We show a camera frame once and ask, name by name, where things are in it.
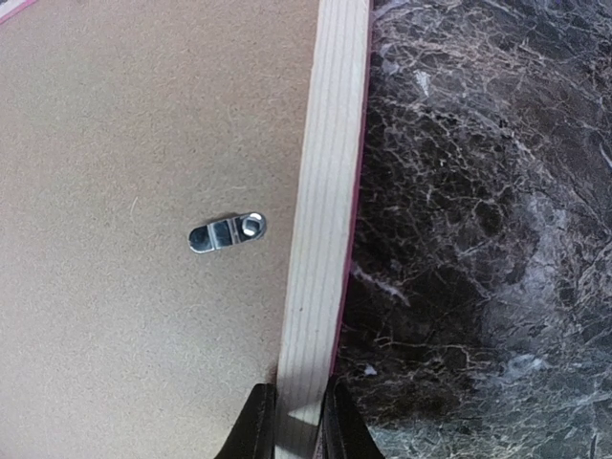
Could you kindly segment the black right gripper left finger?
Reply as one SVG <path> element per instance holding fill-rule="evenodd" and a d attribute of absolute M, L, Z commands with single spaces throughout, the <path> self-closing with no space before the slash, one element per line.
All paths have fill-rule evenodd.
<path fill-rule="evenodd" d="M 256 384 L 215 459 L 274 459 L 276 387 Z"/>

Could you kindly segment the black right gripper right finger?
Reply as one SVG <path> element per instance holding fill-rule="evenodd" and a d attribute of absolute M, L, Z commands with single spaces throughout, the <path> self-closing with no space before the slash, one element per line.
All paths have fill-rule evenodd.
<path fill-rule="evenodd" d="M 322 457 L 383 459 L 342 381 L 329 381 L 321 410 Z"/>

